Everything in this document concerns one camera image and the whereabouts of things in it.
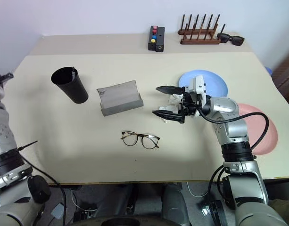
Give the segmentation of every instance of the eyeglasses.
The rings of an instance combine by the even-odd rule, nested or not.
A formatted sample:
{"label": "eyeglasses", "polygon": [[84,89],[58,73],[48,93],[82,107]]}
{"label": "eyeglasses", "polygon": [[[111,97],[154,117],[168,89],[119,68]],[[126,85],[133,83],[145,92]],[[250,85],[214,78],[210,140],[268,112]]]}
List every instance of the eyeglasses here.
{"label": "eyeglasses", "polygon": [[226,43],[231,41],[233,45],[240,46],[244,42],[244,38],[240,36],[230,36],[229,34],[219,33],[217,34],[217,38],[221,40],[221,43]]}
{"label": "eyeglasses", "polygon": [[128,146],[133,146],[137,143],[138,137],[141,137],[141,143],[146,149],[153,149],[159,147],[157,145],[159,137],[150,134],[139,134],[131,131],[122,132],[122,140]]}

